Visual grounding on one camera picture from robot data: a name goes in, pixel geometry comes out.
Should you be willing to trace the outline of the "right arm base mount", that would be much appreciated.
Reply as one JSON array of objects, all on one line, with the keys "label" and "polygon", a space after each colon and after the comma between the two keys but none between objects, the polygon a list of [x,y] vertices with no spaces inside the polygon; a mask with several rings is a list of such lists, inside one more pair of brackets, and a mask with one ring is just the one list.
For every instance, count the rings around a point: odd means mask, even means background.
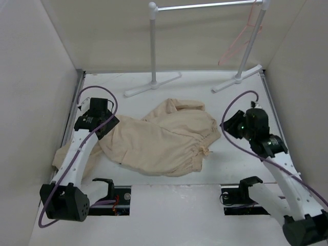
[{"label": "right arm base mount", "polygon": [[258,203],[242,198],[237,185],[221,186],[219,200],[225,216],[269,215]]}]

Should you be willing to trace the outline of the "beige cargo trousers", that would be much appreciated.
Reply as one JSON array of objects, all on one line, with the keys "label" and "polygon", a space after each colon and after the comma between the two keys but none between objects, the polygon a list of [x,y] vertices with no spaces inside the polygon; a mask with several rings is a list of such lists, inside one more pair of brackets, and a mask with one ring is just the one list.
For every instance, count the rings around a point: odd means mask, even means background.
[{"label": "beige cargo trousers", "polygon": [[221,137],[217,121],[197,100],[168,98],[142,119],[118,115],[119,123],[93,147],[83,177],[100,154],[148,176],[200,172],[209,146]]}]

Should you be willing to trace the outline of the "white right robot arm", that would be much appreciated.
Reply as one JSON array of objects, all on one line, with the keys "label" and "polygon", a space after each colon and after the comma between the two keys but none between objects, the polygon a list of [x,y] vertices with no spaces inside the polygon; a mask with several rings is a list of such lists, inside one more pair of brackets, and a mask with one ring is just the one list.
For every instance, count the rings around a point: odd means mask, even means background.
[{"label": "white right robot arm", "polygon": [[269,118],[261,107],[237,111],[222,120],[224,135],[245,139],[250,155],[259,158],[275,178],[285,199],[268,189],[257,176],[240,181],[238,197],[242,202],[252,200],[261,205],[282,227],[290,245],[312,245],[327,240],[327,211],[303,182],[291,160],[283,140],[270,133]]}]

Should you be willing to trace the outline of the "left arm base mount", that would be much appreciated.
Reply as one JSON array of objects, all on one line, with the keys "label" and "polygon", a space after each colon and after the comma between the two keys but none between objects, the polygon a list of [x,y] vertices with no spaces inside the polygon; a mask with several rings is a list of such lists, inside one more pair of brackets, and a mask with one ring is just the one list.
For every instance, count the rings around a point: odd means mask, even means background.
[{"label": "left arm base mount", "polygon": [[131,203],[131,186],[115,186],[114,202],[100,203],[89,210],[89,216],[129,216]]}]

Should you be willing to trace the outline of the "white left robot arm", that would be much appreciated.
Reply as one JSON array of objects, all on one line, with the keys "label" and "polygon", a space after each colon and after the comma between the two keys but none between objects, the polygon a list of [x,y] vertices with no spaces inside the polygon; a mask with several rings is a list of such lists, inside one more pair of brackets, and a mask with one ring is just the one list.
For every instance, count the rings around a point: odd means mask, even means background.
[{"label": "white left robot arm", "polygon": [[44,206],[42,215],[53,222],[82,222],[98,200],[103,204],[113,202],[115,191],[111,180],[96,178],[86,186],[81,181],[92,149],[118,123],[115,114],[108,109],[107,99],[90,99],[89,109],[74,125],[73,138],[62,166],[51,182],[43,184],[40,189]]}]

